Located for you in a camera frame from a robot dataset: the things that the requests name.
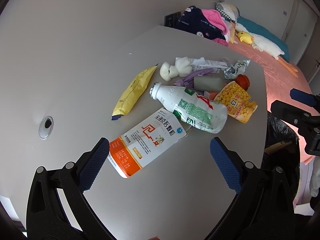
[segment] blue circular logo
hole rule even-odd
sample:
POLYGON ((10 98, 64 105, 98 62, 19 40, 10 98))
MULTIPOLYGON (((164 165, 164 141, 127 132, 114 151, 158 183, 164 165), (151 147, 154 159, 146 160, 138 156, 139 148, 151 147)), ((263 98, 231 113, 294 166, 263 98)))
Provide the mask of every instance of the blue circular logo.
POLYGON ((183 131, 183 130, 182 130, 181 127, 178 127, 178 128, 177 128, 177 133, 182 133, 182 131, 183 131))

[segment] wall outlet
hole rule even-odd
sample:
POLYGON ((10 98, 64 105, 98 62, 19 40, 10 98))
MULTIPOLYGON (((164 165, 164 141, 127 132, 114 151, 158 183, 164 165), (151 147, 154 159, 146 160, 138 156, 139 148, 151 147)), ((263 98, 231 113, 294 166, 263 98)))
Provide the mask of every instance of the wall outlet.
POLYGON ((164 26, 169 27, 169 28, 173 28, 176 25, 176 23, 178 22, 180 16, 181 16, 181 12, 176 12, 176 13, 172 13, 172 14, 165 16, 164 17, 164 26))

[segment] pink bed sheet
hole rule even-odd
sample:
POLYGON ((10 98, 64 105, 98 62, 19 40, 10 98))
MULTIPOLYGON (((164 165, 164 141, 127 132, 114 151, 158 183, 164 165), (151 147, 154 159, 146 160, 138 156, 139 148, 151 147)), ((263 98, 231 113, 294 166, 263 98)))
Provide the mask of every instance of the pink bed sheet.
MULTIPOLYGON (((298 69, 298 78, 296 78, 284 66, 282 66, 281 63, 279 63, 276 59, 271 57, 266 52, 260 52, 257 49, 254 49, 249 44, 240 42, 236 35, 235 41, 237 41, 238 44, 229 43, 230 49, 248 57, 249 59, 255 61, 263 67, 267 87, 268 111, 270 111, 272 102, 274 102, 275 100, 280 100, 290 105, 304 109, 310 112, 312 115, 319 115, 318 112, 313 108, 290 98, 290 90, 292 88, 296 88, 309 94, 311 93, 308 82, 298 67, 296 67, 298 69)), ((290 124, 288 125, 298 135, 298 129, 290 124)), ((312 160, 313 156, 306 154, 304 150, 306 141, 302 136, 298 136, 300 144, 300 161, 307 164, 312 160)))

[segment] yellow plastic packet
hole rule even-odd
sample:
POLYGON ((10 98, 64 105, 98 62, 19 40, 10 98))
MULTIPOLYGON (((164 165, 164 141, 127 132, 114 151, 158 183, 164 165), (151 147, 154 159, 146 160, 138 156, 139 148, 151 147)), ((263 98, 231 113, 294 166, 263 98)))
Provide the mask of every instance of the yellow plastic packet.
POLYGON ((146 90, 156 68, 157 66, 147 68, 135 77, 116 104, 112 113, 112 120, 118 120, 121 116, 131 111, 134 104, 146 90))
POLYGON ((227 84, 214 100, 224 104, 228 115, 243 123, 249 121, 258 107, 256 101, 234 81, 227 84))

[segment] blue gripper pad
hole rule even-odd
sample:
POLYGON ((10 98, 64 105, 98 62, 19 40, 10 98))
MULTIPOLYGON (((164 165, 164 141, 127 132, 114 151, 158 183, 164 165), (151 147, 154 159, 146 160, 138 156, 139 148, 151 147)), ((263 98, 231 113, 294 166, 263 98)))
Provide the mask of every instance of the blue gripper pad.
POLYGON ((89 190, 96 179, 102 165, 109 155, 109 141, 101 138, 96 147, 91 151, 90 159, 78 175, 78 188, 80 192, 89 190))
POLYGON ((303 91, 297 90, 295 88, 290 91, 290 97, 293 100, 296 100, 296 101, 303 103, 303 104, 310 106, 310 107, 314 107, 317 104, 313 95, 310 95, 310 94, 305 93, 303 91))
POLYGON ((210 142, 210 152, 229 188, 234 189, 239 194, 242 188, 240 171, 215 138, 210 142))

